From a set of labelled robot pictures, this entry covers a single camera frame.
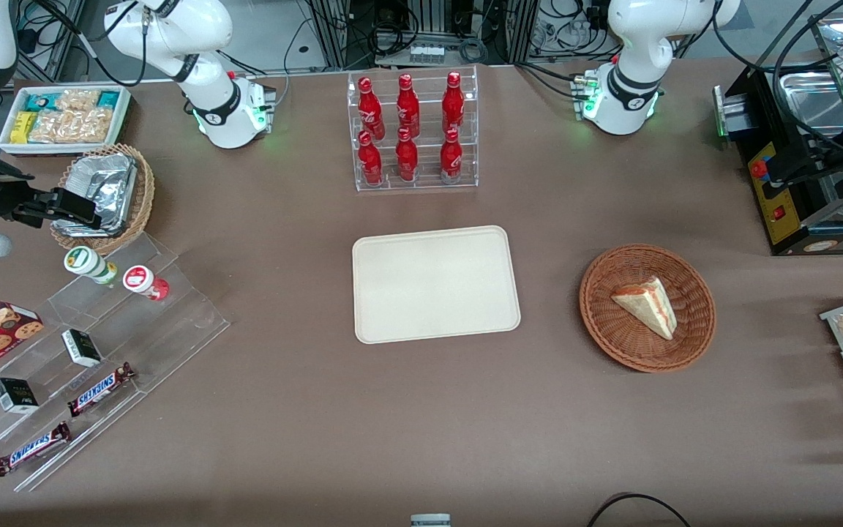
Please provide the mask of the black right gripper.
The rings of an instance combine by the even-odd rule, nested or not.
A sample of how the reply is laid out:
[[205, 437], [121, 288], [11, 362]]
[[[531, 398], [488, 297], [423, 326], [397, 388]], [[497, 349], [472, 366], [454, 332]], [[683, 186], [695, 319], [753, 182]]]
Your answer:
[[26, 180], [0, 182], [0, 220], [14, 220], [32, 228], [41, 228], [44, 220], [53, 213], [59, 219], [71, 220], [81, 225], [97, 225], [96, 204], [67, 189], [54, 189], [54, 209], [48, 206], [50, 196], [34, 189]]

